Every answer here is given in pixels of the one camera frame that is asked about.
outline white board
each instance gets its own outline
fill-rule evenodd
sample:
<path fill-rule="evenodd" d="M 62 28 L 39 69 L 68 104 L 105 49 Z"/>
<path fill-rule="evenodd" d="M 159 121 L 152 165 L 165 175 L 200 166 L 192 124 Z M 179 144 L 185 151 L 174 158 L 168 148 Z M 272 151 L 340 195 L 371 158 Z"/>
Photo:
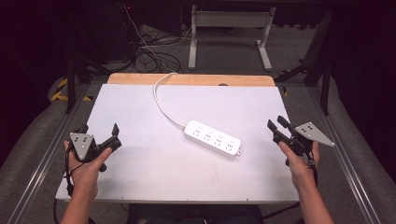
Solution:
<path fill-rule="evenodd" d="M 95 102 L 88 133 L 102 143 L 117 123 L 122 147 L 99 175 L 96 201 L 298 201 L 286 157 L 266 127 L 268 119 L 276 123 L 278 115 L 288 119 L 277 88 L 163 85 L 157 93 L 177 121 L 195 119 L 239 138 L 242 155 L 231 160 L 187 140 L 156 105 L 151 85 L 106 84 Z M 56 198 L 69 199 L 65 180 Z"/>

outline forearm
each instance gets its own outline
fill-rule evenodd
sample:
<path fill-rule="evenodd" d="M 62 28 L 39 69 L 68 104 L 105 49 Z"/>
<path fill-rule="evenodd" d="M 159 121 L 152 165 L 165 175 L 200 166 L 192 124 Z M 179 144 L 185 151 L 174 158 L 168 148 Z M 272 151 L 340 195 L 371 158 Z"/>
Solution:
<path fill-rule="evenodd" d="M 304 223 L 333 223 L 332 217 L 324 204 L 315 184 L 307 183 L 297 188 Z"/>
<path fill-rule="evenodd" d="M 93 197 L 87 197 L 84 193 L 74 192 L 61 223 L 87 224 L 92 203 Z"/>

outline white power strip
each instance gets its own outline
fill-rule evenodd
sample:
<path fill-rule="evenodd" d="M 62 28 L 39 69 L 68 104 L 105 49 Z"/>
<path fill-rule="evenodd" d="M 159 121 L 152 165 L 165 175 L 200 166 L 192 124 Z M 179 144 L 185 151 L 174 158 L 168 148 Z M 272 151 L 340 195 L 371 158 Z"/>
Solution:
<path fill-rule="evenodd" d="M 233 159 L 241 155 L 241 140 L 208 127 L 196 120 L 191 120 L 184 129 L 184 136 L 192 142 Z"/>

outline black pants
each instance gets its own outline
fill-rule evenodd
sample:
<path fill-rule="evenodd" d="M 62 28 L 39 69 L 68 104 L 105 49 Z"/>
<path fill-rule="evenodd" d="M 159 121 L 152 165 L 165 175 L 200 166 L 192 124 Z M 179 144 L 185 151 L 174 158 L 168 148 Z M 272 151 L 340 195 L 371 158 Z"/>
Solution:
<path fill-rule="evenodd" d="M 128 224 L 262 224 L 255 204 L 130 204 Z"/>

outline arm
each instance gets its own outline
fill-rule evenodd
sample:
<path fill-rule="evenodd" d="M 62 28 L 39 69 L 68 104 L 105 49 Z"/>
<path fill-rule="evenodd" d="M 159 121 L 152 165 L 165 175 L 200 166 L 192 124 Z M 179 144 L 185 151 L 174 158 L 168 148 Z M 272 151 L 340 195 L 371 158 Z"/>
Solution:
<path fill-rule="evenodd" d="M 110 156 L 111 148 L 107 148 L 99 157 L 90 163 L 80 165 L 73 152 L 69 153 L 69 167 L 74 170 L 72 174 L 74 190 L 69 205 L 67 205 L 64 218 L 61 223 L 87 224 L 90 217 L 93 199 L 98 192 L 97 179 L 99 168 Z"/>
<path fill-rule="evenodd" d="M 315 178 L 312 169 L 310 169 L 304 160 L 297 155 L 283 142 L 279 143 L 280 149 L 285 153 L 290 162 L 290 171 L 292 182 L 297 189 L 300 206 L 303 212 L 304 222 L 310 223 L 333 223 L 332 217 L 324 204 L 318 188 L 315 184 Z M 312 146 L 314 158 L 319 161 L 318 143 L 314 142 Z"/>

